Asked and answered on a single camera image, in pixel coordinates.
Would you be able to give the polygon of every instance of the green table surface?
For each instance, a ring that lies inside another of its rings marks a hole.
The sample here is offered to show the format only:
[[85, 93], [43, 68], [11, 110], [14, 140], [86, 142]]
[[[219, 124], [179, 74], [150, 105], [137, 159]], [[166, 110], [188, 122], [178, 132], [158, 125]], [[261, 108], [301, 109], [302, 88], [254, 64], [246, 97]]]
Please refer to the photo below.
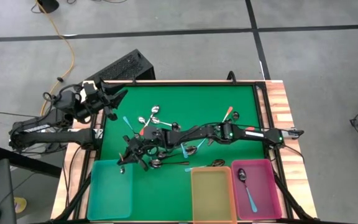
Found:
[[[126, 116], [139, 132], [143, 127], [137, 120], [139, 116], [148, 118], [154, 105], [160, 106], [155, 115], [161, 121], [176, 121], [182, 130], [210, 122], [221, 122], [227, 109], [240, 114], [236, 124], [258, 126], [258, 115], [254, 92], [251, 86], [130, 86], [128, 94], [114, 112], [118, 120], [106, 121], [103, 137], [101, 160], [119, 159], [119, 152], [127, 147], [124, 135], [133, 137], [133, 132], [124, 122]], [[170, 127], [158, 124], [158, 127]], [[202, 140], [187, 142], [187, 146], [197, 146]], [[237, 141], [230, 145], [214, 142], [207, 146], [207, 141], [198, 152], [190, 156], [189, 166], [165, 165], [159, 169], [145, 172], [134, 164], [132, 221], [187, 221], [192, 220], [191, 173], [186, 167], [204, 166], [215, 159], [224, 159], [225, 166], [238, 159], [263, 159], [261, 142]], [[183, 155], [165, 159], [164, 162], [185, 161]]]

